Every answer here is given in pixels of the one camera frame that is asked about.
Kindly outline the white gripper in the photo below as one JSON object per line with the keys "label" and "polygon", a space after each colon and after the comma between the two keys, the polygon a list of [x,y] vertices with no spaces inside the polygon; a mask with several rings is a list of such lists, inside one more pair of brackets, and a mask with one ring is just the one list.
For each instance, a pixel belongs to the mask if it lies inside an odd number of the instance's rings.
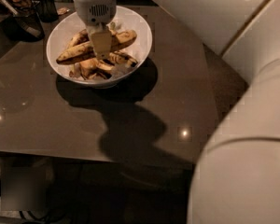
{"label": "white gripper", "polygon": [[115,17],[117,0],[73,0],[77,15],[87,25],[93,51],[98,60],[109,56],[112,34],[106,26]]}

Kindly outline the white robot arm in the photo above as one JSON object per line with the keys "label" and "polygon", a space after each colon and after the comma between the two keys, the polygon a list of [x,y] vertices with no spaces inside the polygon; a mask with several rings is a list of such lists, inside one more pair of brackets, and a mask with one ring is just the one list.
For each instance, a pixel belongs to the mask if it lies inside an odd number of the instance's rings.
{"label": "white robot arm", "polygon": [[199,158],[187,224],[280,224],[280,0],[152,0],[248,83]]}

